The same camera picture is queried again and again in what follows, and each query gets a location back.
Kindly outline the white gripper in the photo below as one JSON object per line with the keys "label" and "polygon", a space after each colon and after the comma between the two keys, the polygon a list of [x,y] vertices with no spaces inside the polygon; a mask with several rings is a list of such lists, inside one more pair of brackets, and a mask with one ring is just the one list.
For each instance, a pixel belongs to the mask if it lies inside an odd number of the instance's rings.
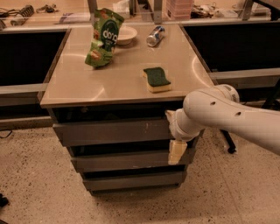
{"label": "white gripper", "polygon": [[165,115],[169,122],[169,130],[175,140],[171,140],[169,144],[168,164],[177,165],[186,151],[187,143],[196,137],[195,134],[188,134],[183,131],[176,118],[176,112],[173,110],[166,110]]}

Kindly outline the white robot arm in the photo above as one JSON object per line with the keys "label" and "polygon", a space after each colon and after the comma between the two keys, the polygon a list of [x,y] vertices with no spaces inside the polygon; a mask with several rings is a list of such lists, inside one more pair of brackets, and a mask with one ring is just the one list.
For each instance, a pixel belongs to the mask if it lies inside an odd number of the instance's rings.
{"label": "white robot arm", "polygon": [[234,133],[280,155],[280,112],[241,105],[237,91],[229,85],[196,89],[185,97],[182,108],[165,114],[173,136],[169,165],[179,162],[187,142],[206,127]]}

